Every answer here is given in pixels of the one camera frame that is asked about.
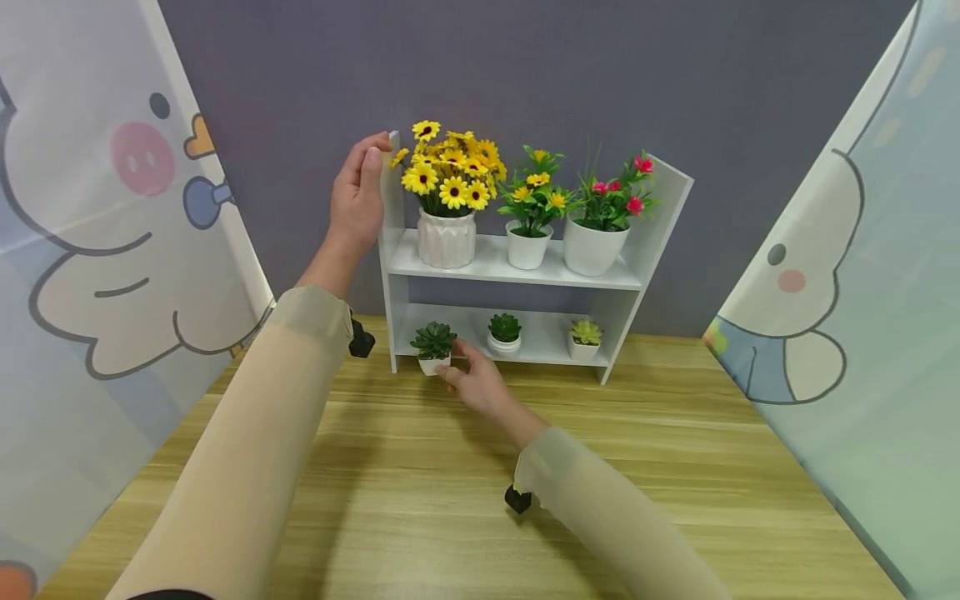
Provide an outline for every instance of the blue bow tie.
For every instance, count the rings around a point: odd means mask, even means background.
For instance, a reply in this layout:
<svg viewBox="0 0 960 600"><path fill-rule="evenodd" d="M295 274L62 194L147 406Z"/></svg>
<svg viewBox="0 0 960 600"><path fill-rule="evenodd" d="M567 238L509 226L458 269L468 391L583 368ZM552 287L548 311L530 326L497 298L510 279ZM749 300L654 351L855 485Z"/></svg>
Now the blue bow tie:
<svg viewBox="0 0 960 600"><path fill-rule="evenodd" d="M227 182L214 185L209 179L197 176L183 188L183 210L190 225L197 229L209 229L220 217L220 206L234 203L233 193Z"/></svg>

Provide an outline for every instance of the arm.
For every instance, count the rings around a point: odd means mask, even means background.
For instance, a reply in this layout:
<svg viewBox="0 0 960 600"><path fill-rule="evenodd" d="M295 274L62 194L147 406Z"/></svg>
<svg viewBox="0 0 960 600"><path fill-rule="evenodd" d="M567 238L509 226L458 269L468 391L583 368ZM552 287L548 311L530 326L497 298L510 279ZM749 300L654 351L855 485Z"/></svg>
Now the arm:
<svg viewBox="0 0 960 600"><path fill-rule="evenodd" d="M465 404L497 424L520 451L514 486L532 492L631 594L658 600L730 598L666 515L626 477L507 390L483 352L457 340L469 371L441 368Z"/></svg>
<svg viewBox="0 0 960 600"><path fill-rule="evenodd" d="M259 598L300 470L352 334L343 302L383 220L386 133L351 151L334 182L330 228L230 382L154 528L110 600L185 589Z"/></svg>

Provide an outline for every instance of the white pot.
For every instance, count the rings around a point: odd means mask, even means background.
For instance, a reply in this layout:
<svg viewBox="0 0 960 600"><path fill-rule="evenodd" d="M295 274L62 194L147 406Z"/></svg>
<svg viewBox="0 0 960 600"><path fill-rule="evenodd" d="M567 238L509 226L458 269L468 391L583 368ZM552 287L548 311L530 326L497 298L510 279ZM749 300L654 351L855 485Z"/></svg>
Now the white pot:
<svg viewBox="0 0 960 600"><path fill-rule="evenodd" d="M497 356L510 357L515 355L520 351L520 340L523 339L523 335L519 335L512 342L501 342L493 337L493 334L487 331L487 346L490 347L490 350Z"/></svg>
<svg viewBox="0 0 960 600"><path fill-rule="evenodd" d="M507 260L518 269L537 269L543 262L546 247L550 245L553 228L549 225L540 228L546 234L543 237L523 237L513 233L513 229L519 225L520 221L516 220L507 224Z"/></svg>
<svg viewBox="0 0 960 600"><path fill-rule="evenodd" d="M466 217L435 217L420 209L417 250L420 260L440 269L456 269L473 260L477 226L473 213Z"/></svg>
<svg viewBox="0 0 960 600"><path fill-rule="evenodd" d="M423 374L426 375L427 377L432 377L433 375L436 375L437 367L439 367L440 365L446 365L448 367L450 366L449 356L447 356L446 358L429 358L429 359L418 358L417 360L420 361L420 368L423 369Z"/></svg>
<svg viewBox="0 0 960 600"><path fill-rule="evenodd" d="M597 231L573 222L566 216L564 234L564 262L570 271L586 276L604 274L623 250L630 229L625 231Z"/></svg>
<svg viewBox="0 0 960 600"><path fill-rule="evenodd" d="M573 341L573 336L570 333L566 334L566 347L568 350L570 350L571 359L584 363L593 358L593 356L597 353L597 350L600 349L599 346L577 344Z"/></svg>

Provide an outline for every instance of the cartoon eye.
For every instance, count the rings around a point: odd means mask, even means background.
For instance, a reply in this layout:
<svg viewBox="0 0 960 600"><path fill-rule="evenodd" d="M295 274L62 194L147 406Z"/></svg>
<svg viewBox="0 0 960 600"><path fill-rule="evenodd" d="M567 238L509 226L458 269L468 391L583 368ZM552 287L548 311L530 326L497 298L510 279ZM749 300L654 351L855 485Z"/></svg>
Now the cartoon eye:
<svg viewBox="0 0 960 600"><path fill-rule="evenodd" d="M786 246L783 244L776 244L770 251L767 253L767 262L772 266L777 266L783 262L783 259L786 258Z"/></svg>
<svg viewBox="0 0 960 600"><path fill-rule="evenodd" d="M158 119L165 119L170 116L170 103L167 101L167 97L159 92L150 94L150 110L154 112Z"/></svg>

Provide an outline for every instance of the wooden tabletop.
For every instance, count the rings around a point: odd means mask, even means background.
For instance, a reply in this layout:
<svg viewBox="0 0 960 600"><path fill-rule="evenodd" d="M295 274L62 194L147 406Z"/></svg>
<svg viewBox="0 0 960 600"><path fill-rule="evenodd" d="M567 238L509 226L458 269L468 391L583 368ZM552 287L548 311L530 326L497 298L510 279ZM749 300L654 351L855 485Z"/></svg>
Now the wooden tabletop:
<svg viewBox="0 0 960 600"><path fill-rule="evenodd" d="M500 434L378 345L341 369L300 481L269 597L625 597L543 510L503 502ZM503 364L516 395L673 518L736 598L901 598L698 341L631 336L611 383ZM234 368L211 388L39 595L103 598L159 515Z"/></svg>

